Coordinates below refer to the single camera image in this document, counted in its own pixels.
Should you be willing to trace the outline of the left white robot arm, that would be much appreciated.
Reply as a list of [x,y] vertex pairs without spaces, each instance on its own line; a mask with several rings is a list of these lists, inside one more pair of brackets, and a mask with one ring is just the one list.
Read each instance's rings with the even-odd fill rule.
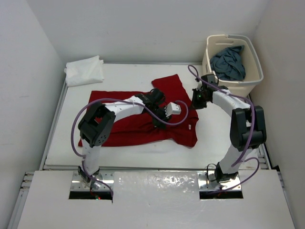
[[168,122],[175,111],[181,110],[175,103],[161,106],[164,101],[165,95],[159,89],[153,89],[147,94],[136,94],[125,100],[117,99],[113,103],[93,103],[78,124],[82,153],[85,156],[82,160],[84,165],[79,167],[83,180],[90,183],[91,176],[98,174],[100,147],[108,140],[115,122],[143,114],[148,108],[152,112],[153,125],[165,128],[164,122]]

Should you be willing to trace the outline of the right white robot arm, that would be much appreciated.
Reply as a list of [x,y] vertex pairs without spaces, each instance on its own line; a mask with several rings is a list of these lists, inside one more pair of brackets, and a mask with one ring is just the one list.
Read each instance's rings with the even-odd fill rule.
[[231,145],[215,167],[214,180],[220,183],[234,179],[246,157],[266,142],[264,110],[250,100],[232,94],[225,86],[219,86],[213,74],[197,76],[196,80],[198,86],[193,89],[192,108],[203,109],[211,102],[231,118]]

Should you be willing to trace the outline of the red t shirt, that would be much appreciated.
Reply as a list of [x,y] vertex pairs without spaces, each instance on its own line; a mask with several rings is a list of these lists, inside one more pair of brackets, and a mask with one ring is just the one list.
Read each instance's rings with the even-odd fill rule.
[[[165,104],[183,101],[190,108],[191,100],[177,74],[155,79],[152,87],[159,89],[165,95]],[[137,146],[163,140],[173,140],[175,143],[187,147],[194,147],[197,142],[196,124],[199,121],[195,110],[186,112],[185,105],[181,106],[181,113],[173,115],[169,123],[177,123],[188,115],[179,125],[166,125],[165,128],[155,127],[149,113],[132,115],[113,124],[111,133],[104,147]]]

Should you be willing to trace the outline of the white printed t shirt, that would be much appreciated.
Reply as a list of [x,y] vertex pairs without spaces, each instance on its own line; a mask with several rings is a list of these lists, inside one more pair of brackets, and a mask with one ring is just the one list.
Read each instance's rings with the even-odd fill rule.
[[74,62],[66,63],[64,72],[65,82],[68,87],[87,85],[92,83],[102,83],[104,61],[100,57],[94,56]]

